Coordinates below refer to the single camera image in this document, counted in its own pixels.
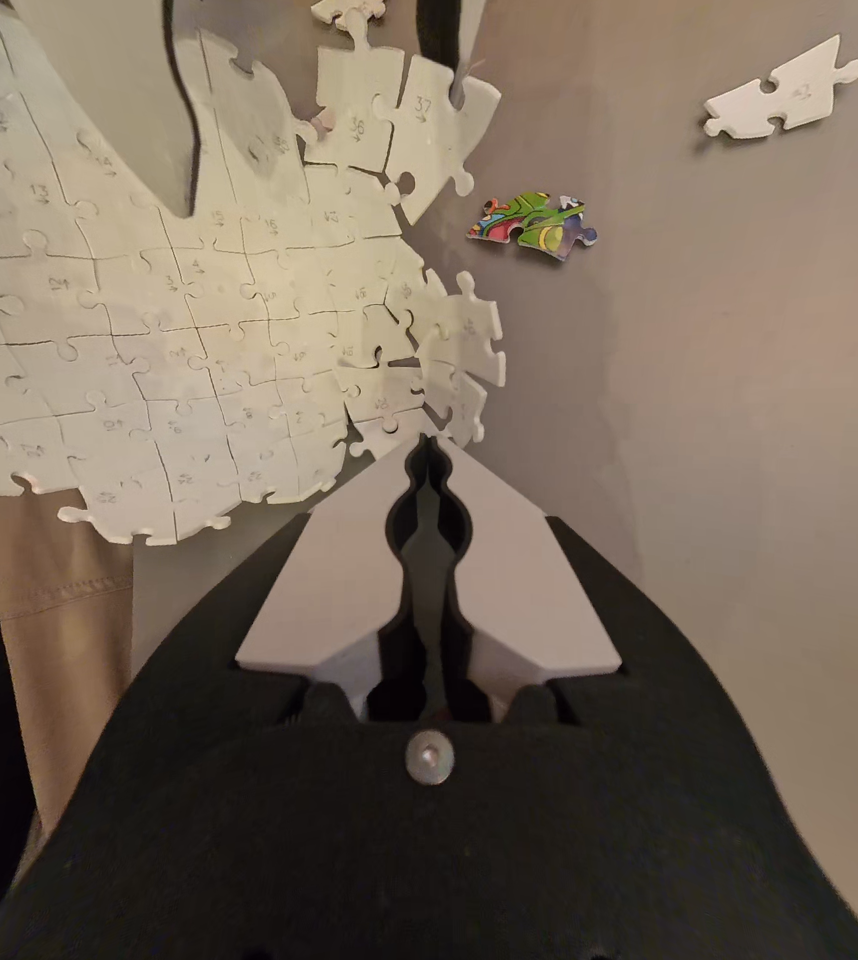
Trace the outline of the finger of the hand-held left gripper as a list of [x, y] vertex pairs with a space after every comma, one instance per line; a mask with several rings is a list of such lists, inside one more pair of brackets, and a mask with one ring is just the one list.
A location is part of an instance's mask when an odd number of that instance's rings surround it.
[[452, 70], [451, 102], [465, 99], [463, 84], [473, 65], [485, 1], [417, 1], [415, 29], [419, 53]]
[[15, 1], [51, 66], [176, 217], [195, 213], [201, 139], [178, 67], [172, 1]]

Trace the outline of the green colourful puzzle piece pair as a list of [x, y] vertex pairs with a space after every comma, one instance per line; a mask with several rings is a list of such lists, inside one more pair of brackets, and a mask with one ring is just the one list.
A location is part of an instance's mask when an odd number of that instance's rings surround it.
[[501, 245], [514, 240], [520, 248], [565, 261], [573, 246], [590, 247], [598, 241], [597, 231], [584, 222], [584, 210], [579, 198], [541, 191], [523, 192], [507, 202], [491, 198], [465, 237]]

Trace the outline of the colourful puzzle ball shell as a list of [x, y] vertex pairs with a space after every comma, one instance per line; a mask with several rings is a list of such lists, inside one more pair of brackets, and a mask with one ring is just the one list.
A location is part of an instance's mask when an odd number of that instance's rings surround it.
[[226, 39], [174, 39], [200, 134], [176, 217], [0, 3], [0, 497], [79, 491], [107, 541], [169, 546], [240, 503], [335, 486], [352, 453], [483, 439], [505, 385], [497, 306], [448, 294], [403, 239], [465, 162], [500, 92], [372, 45], [381, 2], [321, 2], [350, 49], [317, 51], [322, 123]]

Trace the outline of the white joined puzzle piece pair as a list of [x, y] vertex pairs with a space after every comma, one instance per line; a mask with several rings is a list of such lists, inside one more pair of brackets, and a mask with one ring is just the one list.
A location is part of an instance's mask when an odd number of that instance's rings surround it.
[[767, 138], [775, 130], [773, 119], [788, 131], [830, 116], [836, 86], [858, 80], [858, 58], [836, 64], [840, 42], [834, 35], [773, 68], [771, 89], [763, 89], [755, 78], [705, 101], [704, 133], [736, 140]]

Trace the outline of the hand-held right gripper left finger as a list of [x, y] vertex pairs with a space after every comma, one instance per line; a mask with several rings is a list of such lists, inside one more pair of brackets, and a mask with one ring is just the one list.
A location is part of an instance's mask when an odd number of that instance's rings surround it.
[[363, 719], [421, 714], [427, 654], [403, 550], [429, 450], [426, 437], [403, 441], [312, 510], [238, 666], [335, 684]]

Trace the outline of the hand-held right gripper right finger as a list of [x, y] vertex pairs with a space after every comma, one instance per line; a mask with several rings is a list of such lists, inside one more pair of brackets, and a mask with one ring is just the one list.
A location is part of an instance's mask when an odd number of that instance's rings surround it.
[[622, 666], [547, 515], [447, 439], [433, 439], [429, 479], [439, 531], [454, 552], [439, 651], [448, 709], [500, 722], [516, 694]]

